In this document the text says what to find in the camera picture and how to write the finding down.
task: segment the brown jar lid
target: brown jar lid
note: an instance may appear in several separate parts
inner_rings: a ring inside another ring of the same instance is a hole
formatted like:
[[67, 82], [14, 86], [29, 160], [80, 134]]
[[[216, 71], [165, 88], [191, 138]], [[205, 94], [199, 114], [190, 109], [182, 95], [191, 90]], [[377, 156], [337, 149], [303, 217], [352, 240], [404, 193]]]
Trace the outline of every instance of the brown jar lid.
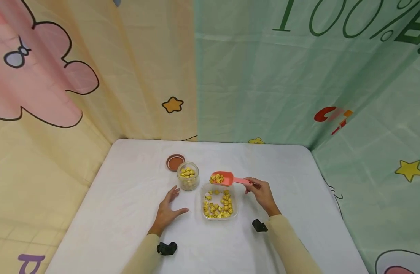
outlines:
[[166, 160], [166, 165], [170, 171], [176, 171], [183, 162], [185, 162], [184, 156], [170, 155]]

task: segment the clear plastic container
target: clear plastic container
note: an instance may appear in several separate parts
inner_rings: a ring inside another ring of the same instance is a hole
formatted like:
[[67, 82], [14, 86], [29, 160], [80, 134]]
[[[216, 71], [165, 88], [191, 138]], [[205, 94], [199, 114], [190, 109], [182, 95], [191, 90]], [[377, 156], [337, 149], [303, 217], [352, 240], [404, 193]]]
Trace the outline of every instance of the clear plastic container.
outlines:
[[[230, 191], [230, 195], [231, 195], [231, 204], [233, 205], [233, 213], [231, 214], [230, 217], [227, 218], [208, 218], [207, 216], [204, 215], [204, 211], [202, 210], [202, 206], [204, 205], [204, 201], [205, 201], [205, 196], [209, 193], [209, 191], [212, 191], [212, 199], [209, 202], [213, 202], [214, 204], [221, 204], [221, 199], [222, 196], [224, 196], [224, 190], [229, 190]], [[201, 211], [201, 214], [204, 216], [205, 219], [207, 220], [229, 220], [232, 219], [234, 217], [236, 217], [237, 213], [238, 213], [238, 207], [237, 207], [237, 202], [236, 202], [236, 195], [235, 195], [235, 188], [233, 186], [222, 186], [222, 185], [217, 185], [217, 184], [204, 184], [201, 187], [201, 204], [199, 204], [199, 211]]]
[[[193, 175], [192, 178], [181, 177], [180, 176], [181, 170], [183, 168], [188, 168], [188, 167], [195, 171], [195, 175]], [[177, 177], [180, 183], [180, 187], [183, 190], [187, 190], [187, 191], [194, 190], [199, 185], [199, 169], [192, 162], [183, 162], [181, 165], [179, 165], [177, 169]]]

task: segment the pink cloud drawing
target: pink cloud drawing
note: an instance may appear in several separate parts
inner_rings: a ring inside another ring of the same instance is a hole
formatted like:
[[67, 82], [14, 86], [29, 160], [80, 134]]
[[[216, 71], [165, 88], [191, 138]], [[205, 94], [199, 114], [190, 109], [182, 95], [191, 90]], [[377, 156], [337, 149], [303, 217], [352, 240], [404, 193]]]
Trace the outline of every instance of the pink cloud drawing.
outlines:
[[0, 10], [0, 119], [15, 121], [28, 112], [55, 127], [74, 127], [83, 113], [66, 92], [93, 92], [99, 86], [97, 75], [83, 61], [65, 59], [72, 40], [60, 25], [36, 22], [23, 0], [3, 5], [5, 15], [12, 15], [6, 18], [31, 28], [16, 33]]

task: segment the left hand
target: left hand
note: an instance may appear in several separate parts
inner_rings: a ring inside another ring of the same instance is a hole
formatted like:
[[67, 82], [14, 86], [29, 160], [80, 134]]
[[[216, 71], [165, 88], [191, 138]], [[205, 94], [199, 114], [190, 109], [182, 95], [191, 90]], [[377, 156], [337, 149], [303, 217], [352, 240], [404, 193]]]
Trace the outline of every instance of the left hand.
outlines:
[[179, 210], [173, 211], [170, 209], [170, 202], [175, 200], [175, 198], [180, 195], [180, 189], [175, 187], [171, 188], [169, 192], [164, 197], [164, 200], [161, 201], [160, 206], [158, 207], [158, 211], [156, 213], [155, 221], [152, 227], [148, 231], [149, 234], [156, 234], [158, 237], [161, 237], [164, 229], [170, 225], [170, 223], [175, 220], [176, 217], [180, 216], [181, 214], [186, 213], [189, 211], [188, 208], [181, 208]]

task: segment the hand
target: hand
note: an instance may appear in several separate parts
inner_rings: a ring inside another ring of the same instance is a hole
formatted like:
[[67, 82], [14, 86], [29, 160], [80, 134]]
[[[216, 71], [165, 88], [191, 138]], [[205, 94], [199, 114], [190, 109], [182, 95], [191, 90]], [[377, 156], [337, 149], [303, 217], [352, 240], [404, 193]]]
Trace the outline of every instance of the hand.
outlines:
[[261, 205], [268, 216], [281, 214], [271, 193], [271, 188], [268, 182], [260, 181], [256, 178], [247, 177], [246, 180], [253, 182], [253, 185], [245, 185], [245, 194], [252, 192], [256, 196], [256, 200]]
[[164, 229], [170, 225], [170, 223], [175, 220], [176, 217], [180, 216], [181, 214], [186, 213], [189, 211], [188, 208], [181, 208], [177, 211], [173, 211], [170, 209], [170, 202], [175, 200], [175, 198], [180, 195], [180, 189], [175, 187], [171, 188], [169, 192], [164, 197], [164, 200], [161, 201], [160, 206], [158, 207], [158, 211], [156, 213], [155, 221], [152, 227], [148, 231], [149, 234], [156, 234], [158, 237], [161, 237]]

